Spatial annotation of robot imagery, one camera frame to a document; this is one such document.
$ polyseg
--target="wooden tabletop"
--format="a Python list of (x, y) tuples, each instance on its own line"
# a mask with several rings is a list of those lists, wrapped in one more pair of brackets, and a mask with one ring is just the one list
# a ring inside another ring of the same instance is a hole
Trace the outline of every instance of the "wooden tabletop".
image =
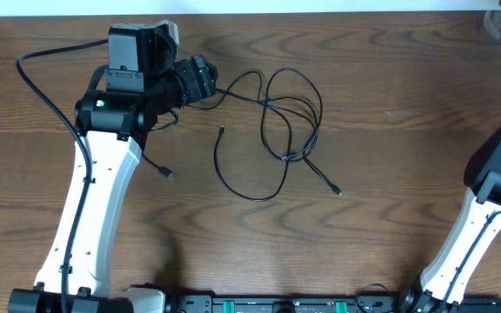
[[(218, 87), (251, 69), (307, 75), (324, 98), (311, 160), (344, 194), (295, 163), (273, 200), (232, 195), (212, 162), (220, 125), (219, 159), (234, 188), (267, 196), (283, 173), (260, 142), (261, 109), (228, 99), (209, 112), (181, 110), (179, 125), (151, 133), (146, 147), (177, 180), (141, 163), (130, 182), (112, 289), (150, 282), (217, 294), (353, 295), (367, 283), (396, 292), (410, 285), (458, 217), (471, 153), (501, 124), (501, 46), (485, 34), (482, 13), (0, 18), (0, 311), (13, 288), (30, 288), (49, 252), (74, 157), (70, 134), (17, 74), (17, 56), (106, 37), (112, 23), (164, 18), (178, 25), (179, 57), (205, 55)], [(26, 71), (72, 118), (106, 49), (31, 60)], [(256, 90), (252, 77), (234, 89)], [(315, 100), (290, 75), (272, 95)], [(310, 129), (291, 122), (296, 150)], [(284, 122), (270, 114), (267, 130), (283, 152)], [(501, 296), (501, 233), (468, 293)]]

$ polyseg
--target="wooden table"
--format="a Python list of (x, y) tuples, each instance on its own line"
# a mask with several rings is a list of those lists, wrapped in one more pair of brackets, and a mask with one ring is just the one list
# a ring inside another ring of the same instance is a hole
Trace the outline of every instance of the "wooden table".
[[(249, 69), (306, 74), (325, 106), (311, 160), (344, 194), (297, 163), (275, 199), (233, 196), (212, 162), (219, 125), (220, 163), (234, 188), (269, 195), (283, 171), (260, 143), (261, 110), (234, 99), (210, 112), (182, 110), (180, 124), (152, 133), (146, 149), (177, 181), (141, 163), (130, 183), (113, 290), (151, 282), (218, 294), (352, 295), (373, 282), (408, 286), (458, 216), (471, 153), (501, 124), (501, 46), (485, 34), (482, 13), (0, 18), (0, 310), (13, 288), (34, 283), (49, 252), (74, 156), (70, 134), (20, 80), (16, 57), (105, 37), (112, 23), (164, 18), (178, 24), (180, 57), (203, 54), (217, 66), (218, 87)], [(106, 49), (28, 61), (27, 72), (72, 118)], [(283, 77), (272, 95), (313, 99)], [(253, 97), (256, 87), (249, 77), (234, 91)], [(297, 149), (310, 130), (291, 121)], [(283, 121), (268, 122), (281, 152)], [(501, 296), (501, 234), (468, 292)]]

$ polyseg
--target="white backdrop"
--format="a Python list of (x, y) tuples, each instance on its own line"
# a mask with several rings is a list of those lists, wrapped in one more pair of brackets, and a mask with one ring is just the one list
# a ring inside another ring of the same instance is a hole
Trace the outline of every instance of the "white backdrop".
[(0, 17), (499, 10), (499, 0), (0, 0)]

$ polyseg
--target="white arm segment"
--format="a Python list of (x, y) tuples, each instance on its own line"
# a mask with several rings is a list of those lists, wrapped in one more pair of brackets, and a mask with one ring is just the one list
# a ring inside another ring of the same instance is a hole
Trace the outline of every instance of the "white arm segment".
[[(89, 131), (83, 138), (92, 160), (92, 177), (83, 214), (72, 248), (69, 274), (69, 294), (76, 295), (80, 287), (88, 287), (93, 296), (107, 297), (110, 293), (110, 266), (113, 242), (125, 191), (137, 167), (142, 151), (129, 137), (118, 141), (117, 134)], [(83, 189), (85, 163), (76, 144), (75, 168), (70, 182), (57, 235), (35, 284), (43, 282), (44, 291), (61, 292), (63, 256), (73, 217)]]
[[(434, 261), (421, 274), (423, 291), (431, 291), (432, 296), (437, 299), (444, 300), (450, 282), (456, 274), (456, 268), (463, 262), (467, 251), (486, 223), (486, 217), (493, 212), (501, 211), (501, 205), (490, 201), (479, 204), (476, 200), (472, 190), (468, 189), (461, 213), (459, 213), (450, 235), (445, 240), (444, 246)], [(448, 303), (461, 303), (463, 301), (465, 287), (471, 274), (500, 230), (501, 214), (492, 220), (473, 250), (451, 291)]]

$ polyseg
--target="table surface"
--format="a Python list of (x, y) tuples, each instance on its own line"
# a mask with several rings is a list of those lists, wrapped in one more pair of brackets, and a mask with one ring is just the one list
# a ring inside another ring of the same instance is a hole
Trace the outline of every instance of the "table surface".
[[(151, 133), (146, 147), (177, 180), (141, 163), (130, 182), (112, 289), (150, 282), (217, 294), (352, 295), (367, 283), (407, 287), (458, 216), (471, 153), (501, 124), (501, 47), (485, 34), (482, 13), (0, 18), (0, 310), (13, 288), (34, 283), (49, 252), (74, 157), (73, 139), (20, 80), (16, 57), (97, 40), (112, 23), (164, 18), (178, 24), (179, 57), (205, 55), (218, 87), (251, 69), (307, 75), (324, 99), (311, 160), (344, 194), (295, 163), (273, 200), (232, 195), (212, 162), (219, 125), (219, 159), (234, 188), (266, 196), (283, 173), (260, 142), (261, 109), (228, 99), (213, 111), (181, 110), (179, 125)], [(31, 60), (26, 70), (72, 118), (103, 63), (105, 46)], [(251, 77), (234, 89), (256, 90)], [(290, 75), (272, 95), (314, 101)], [(291, 122), (296, 150), (310, 130)], [(284, 150), (287, 130), (272, 114), (267, 136)], [(501, 296), (501, 234), (468, 292)]]

